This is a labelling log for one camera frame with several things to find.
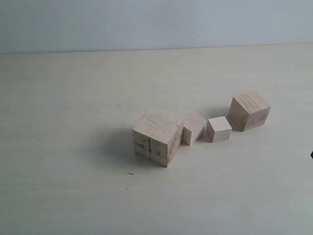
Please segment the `smallest wooden cube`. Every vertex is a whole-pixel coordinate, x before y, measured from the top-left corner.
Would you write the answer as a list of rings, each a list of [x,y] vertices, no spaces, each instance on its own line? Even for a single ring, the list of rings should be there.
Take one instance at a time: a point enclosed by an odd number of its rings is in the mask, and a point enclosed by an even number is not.
[[[230,138],[232,127],[226,117],[215,117],[208,119],[206,131],[212,142],[219,142]]]

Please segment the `medium wooden cube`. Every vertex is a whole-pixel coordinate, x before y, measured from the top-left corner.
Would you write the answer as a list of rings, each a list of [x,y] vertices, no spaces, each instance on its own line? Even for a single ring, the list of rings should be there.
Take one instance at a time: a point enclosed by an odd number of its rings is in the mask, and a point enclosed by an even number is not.
[[[203,136],[205,127],[206,120],[203,117],[196,113],[185,113],[182,141],[187,145],[192,145]]]

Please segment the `medium-large wooden cube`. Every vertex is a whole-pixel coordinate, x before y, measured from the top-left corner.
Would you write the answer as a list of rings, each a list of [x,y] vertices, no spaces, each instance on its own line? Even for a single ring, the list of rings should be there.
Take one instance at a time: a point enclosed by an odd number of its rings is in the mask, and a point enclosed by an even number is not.
[[[244,132],[264,125],[271,106],[256,92],[236,95],[232,98],[229,117]]]

